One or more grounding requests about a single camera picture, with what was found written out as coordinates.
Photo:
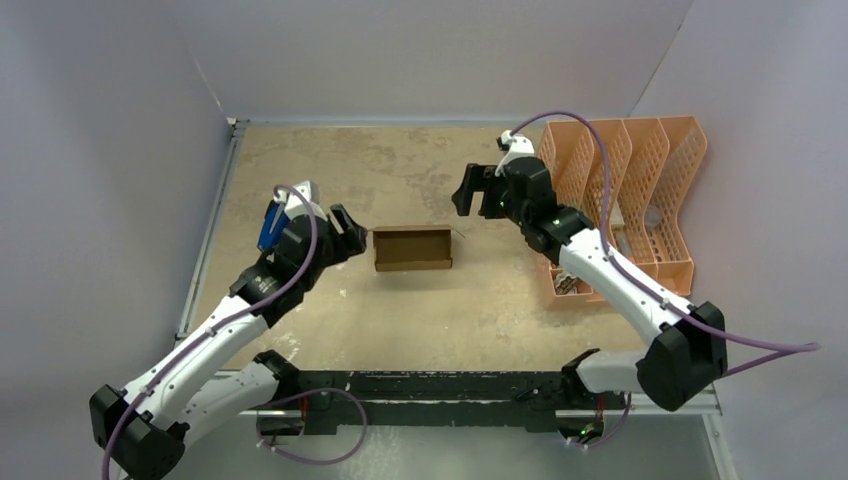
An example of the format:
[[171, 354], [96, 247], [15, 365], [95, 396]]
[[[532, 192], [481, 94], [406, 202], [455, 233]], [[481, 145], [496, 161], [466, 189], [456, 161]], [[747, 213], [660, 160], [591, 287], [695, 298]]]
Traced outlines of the brown cardboard box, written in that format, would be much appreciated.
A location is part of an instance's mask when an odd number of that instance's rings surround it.
[[381, 226], [371, 230], [377, 272], [448, 270], [453, 267], [449, 225]]

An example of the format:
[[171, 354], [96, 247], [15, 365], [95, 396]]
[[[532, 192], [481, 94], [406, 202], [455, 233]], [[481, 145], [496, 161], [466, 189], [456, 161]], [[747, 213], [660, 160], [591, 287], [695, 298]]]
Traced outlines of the orange plastic file organizer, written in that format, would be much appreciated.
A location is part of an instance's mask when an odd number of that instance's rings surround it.
[[[609, 153], [613, 247], [680, 296], [691, 293], [695, 262], [679, 226], [679, 213], [706, 155], [708, 142], [693, 116], [593, 121]], [[550, 120], [538, 154], [553, 176], [558, 200], [600, 222], [602, 154], [590, 131], [575, 120]], [[663, 220], [646, 229], [648, 205]]]

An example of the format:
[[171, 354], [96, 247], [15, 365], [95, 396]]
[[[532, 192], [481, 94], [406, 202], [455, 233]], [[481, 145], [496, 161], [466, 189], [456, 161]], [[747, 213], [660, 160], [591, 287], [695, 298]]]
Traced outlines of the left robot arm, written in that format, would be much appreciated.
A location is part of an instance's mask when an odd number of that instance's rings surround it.
[[325, 269], [367, 249], [368, 231], [335, 204], [270, 204], [259, 256], [213, 312], [162, 360], [123, 387], [104, 385], [89, 399], [100, 476], [118, 466], [132, 479], [162, 479], [186, 450], [218, 425], [254, 407], [305, 405], [301, 372], [274, 350], [257, 354], [233, 376], [219, 369], [295, 310]]

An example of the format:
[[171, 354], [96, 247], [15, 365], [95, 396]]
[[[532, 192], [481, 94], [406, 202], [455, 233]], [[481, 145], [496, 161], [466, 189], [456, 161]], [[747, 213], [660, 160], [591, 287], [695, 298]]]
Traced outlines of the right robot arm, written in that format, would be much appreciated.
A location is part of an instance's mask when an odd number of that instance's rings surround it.
[[561, 392], [576, 407], [600, 393], [634, 392], [674, 412], [727, 370], [720, 335], [723, 313], [713, 304], [692, 305], [662, 287], [604, 242], [602, 231], [580, 210], [560, 203], [543, 162], [521, 157], [501, 173], [469, 163], [451, 201], [466, 216], [475, 193], [479, 215], [519, 227], [529, 248], [599, 293], [625, 318], [645, 348], [633, 352], [589, 350], [563, 368]]

